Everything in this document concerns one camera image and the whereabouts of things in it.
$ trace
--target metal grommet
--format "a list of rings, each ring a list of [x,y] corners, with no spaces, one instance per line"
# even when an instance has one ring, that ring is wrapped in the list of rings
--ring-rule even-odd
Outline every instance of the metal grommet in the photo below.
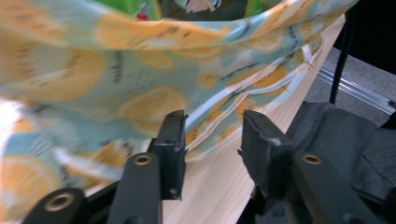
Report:
[[[319,165],[322,163],[321,158],[311,155],[311,154],[303,155],[303,161],[308,162],[310,164],[314,164],[314,165]]]
[[[49,212],[56,212],[69,206],[74,201],[74,195],[71,193],[62,193],[46,203],[46,210]]]
[[[146,165],[151,162],[151,157],[150,156],[139,156],[136,159],[134,159],[134,164],[136,165]]]

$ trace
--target fabric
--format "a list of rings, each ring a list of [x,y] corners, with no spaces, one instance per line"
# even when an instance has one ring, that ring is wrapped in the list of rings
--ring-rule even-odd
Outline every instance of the fabric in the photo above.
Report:
[[[303,104],[287,132],[295,150],[318,153],[353,188],[385,199],[396,187],[396,131],[331,104]],[[289,223],[277,202],[256,223]]]
[[[287,99],[318,35],[355,0],[285,0],[239,21],[135,21],[91,1],[0,3],[0,221],[61,187],[120,178],[184,109],[189,161],[241,132],[245,108]]]

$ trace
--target gray floor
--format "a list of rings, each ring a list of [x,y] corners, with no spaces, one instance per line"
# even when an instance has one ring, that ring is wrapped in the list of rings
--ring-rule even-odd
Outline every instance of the gray floor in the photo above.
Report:
[[[335,70],[340,51],[332,49],[323,68],[332,72]],[[374,91],[390,100],[396,100],[396,76],[381,69],[371,66],[351,56],[346,61],[343,78]],[[329,102],[331,86],[316,79],[305,100],[309,103]],[[336,105],[353,114],[371,120],[380,126],[388,120],[389,115],[366,103],[339,91]]]

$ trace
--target black cable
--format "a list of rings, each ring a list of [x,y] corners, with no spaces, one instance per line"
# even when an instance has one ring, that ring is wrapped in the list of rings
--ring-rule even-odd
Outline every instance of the black cable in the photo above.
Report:
[[[343,75],[344,66],[347,62],[347,56],[352,43],[356,20],[356,7],[351,8],[346,13],[346,24],[344,26],[343,39],[341,44],[341,53],[335,67],[334,78],[332,80],[332,92],[329,102],[335,104],[337,98],[338,87],[340,86],[341,76]]]

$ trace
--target wooden board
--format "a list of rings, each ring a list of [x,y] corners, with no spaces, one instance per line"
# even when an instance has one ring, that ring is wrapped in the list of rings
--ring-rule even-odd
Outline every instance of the wooden board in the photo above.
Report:
[[[283,132],[289,128],[344,23],[342,16],[322,32],[324,49],[317,63],[297,91],[267,115]],[[253,181],[236,153],[240,146],[240,138],[234,139],[204,160],[188,163],[183,200],[163,203],[164,223],[236,223],[253,190]]]

